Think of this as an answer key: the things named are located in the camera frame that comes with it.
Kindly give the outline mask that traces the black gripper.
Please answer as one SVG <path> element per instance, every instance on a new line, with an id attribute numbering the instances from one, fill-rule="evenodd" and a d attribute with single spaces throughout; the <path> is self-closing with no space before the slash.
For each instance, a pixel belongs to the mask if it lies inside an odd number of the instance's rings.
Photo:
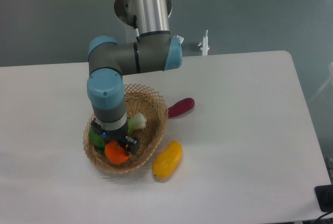
<path id="1" fill-rule="evenodd" d="M 94 119 L 91 122 L 91 128 L 95 131 L 95 133 L 101 136 L 105 143 L 110 141 L 118 141 L 123 142 L 123 148 L 127 155 L 135 155 L 140 146 L 140 140 L 136 137 L 128 136 L 128 124 L 127 121 L 125 124 L 115 130 L 107 130 L 106 128 L 102 127 L 101 123 L 97 123 Z"/>

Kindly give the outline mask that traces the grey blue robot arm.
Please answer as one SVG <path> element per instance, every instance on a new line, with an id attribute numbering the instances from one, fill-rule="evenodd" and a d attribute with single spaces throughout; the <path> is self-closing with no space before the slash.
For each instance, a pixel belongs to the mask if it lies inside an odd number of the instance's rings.
<path id="1" fill-rule="evenodd" d="M 182 47 L 170 34 L 167 0 L 134 0 L 136 41 L 119 44 L 109 36 L 94 38 L 88 49 L 87 95 L 95 114 L 92 128 L 106 142 L 116 141 L 135 154 L 139 140 L 128 134 L 123 77 L 165 71 L 182 64 Z"/>

